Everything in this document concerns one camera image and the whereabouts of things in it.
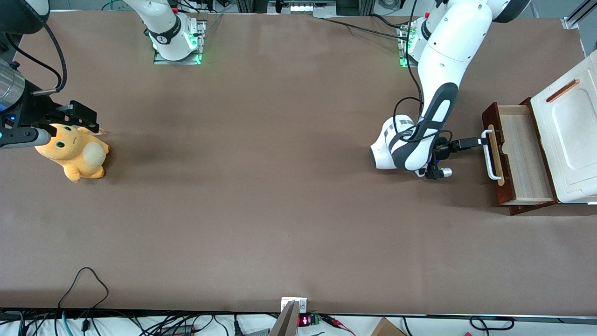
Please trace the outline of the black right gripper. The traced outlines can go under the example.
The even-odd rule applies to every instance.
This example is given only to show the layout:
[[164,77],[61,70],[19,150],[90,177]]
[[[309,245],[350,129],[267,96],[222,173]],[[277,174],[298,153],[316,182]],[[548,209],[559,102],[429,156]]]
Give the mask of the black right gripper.
[[99,133],[100,126],[97,123],[96,111],[75,100],[70,101],[70,121],[66,121],[65,115],[59,104],[52,101],[49,96],[34,96],[32,91],[38,89],[30,81],[24,81],[24,91],[15,104],[2,111],[2,127],[37,127],[43,125],[51,137],[57,136],[60,124],[70,126],[72,123],[79,127],[87,128],[92,133]]

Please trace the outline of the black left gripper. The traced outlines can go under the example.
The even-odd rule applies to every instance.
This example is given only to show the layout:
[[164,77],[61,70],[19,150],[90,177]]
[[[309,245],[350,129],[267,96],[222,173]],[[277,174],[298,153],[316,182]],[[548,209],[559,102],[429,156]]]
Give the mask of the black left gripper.
[[474,147],[486,146],[489,140],[487,138],[465,138],[462,140],[453,140],[448,142],[448,139],[437,139],[433,145],[433,161],[440,162],[447,160],[452,153],[457,153],[461,150],[469,150]]

